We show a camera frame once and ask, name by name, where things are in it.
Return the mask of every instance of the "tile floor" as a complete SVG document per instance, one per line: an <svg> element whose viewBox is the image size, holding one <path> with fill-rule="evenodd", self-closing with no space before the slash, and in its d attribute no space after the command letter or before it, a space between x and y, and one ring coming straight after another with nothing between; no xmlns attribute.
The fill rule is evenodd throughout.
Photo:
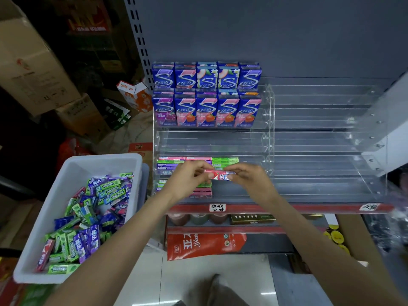
<svg viewBox="0 0 408 306"><path fill-rule="evenodd" d="M152 140L152 112L140 113L93 149L99 154L126 153L129 143ZM278 305L266 255L211 255L168 262L165 253L145 251L114 306L171 306L179 300L187 306L205 306L216 273L249 305Z"/></svg>

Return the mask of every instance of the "white plastic bin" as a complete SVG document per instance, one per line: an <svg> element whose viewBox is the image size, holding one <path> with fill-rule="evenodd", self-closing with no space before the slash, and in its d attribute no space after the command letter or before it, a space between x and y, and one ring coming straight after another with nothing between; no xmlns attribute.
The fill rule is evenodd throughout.
<svg viewBox="0 0 408 306"><path fill-rule="evenodd" d="M44 201L27 244L18 260L13 274L15 282L63 283L69 275L50 275L46 273L46 270L42 273L35 273L35 267L45 244L45 234L54 231L54 219L63 217L69 199L86 184L88 179L102 177L106 174L118 176L119 173L126 172L134 172L134 180L125 222L136 213L142 175L142 157L140 154L101 154L67 159Z"/></svg>

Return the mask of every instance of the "person's left hand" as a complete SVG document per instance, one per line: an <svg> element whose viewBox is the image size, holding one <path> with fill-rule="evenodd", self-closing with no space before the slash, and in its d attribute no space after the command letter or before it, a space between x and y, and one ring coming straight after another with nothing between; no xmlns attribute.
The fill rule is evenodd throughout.
<svg viewBox="0 0 408 306"><path fill-rule="evenodd" d="M204 173L204 169L214 168L204 160L180 163L159 193L170 195L171 206L176 204L191 195L199 184L214 177L213 173Z"/></svg>

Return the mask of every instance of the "forearm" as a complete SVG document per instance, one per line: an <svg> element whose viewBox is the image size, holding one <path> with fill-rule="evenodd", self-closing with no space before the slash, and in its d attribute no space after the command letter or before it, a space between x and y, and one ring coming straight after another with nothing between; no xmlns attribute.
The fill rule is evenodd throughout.
<svg viewBox="0 0 408 306"><path fill-rule="evenodd" d="M158 193L58 288L46 306L112 306L166 213L171 197Z"/></svg>
<svg viewBox="0 0 408 306"><path fill-rule="evenodd" d="M388 292L367 268L337 247L280 195L265 206L334 305L406 305L396 290Z"/></svg>

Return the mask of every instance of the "hand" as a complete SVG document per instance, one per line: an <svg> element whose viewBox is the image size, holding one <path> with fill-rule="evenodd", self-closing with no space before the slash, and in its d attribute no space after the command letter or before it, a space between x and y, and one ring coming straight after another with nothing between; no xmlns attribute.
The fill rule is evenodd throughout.
<svg viewBox="0 0 408 306"><path fill-rule="evenodd" d="M204 169L213 170L214 168L204 160L180 163L159 193L169 194L170 205L173 206L193 193L199 184L209 182L214 177L213 173L204 173Z"/></svg>
<svg viewBox="0 0 408 306"><path fill-rule="evenodd" d="M265 170L259 165L236 163L226 166L224 170L235 172L227 175L227 178L241 185L251 199L263 208L279 197Z"/></svg>

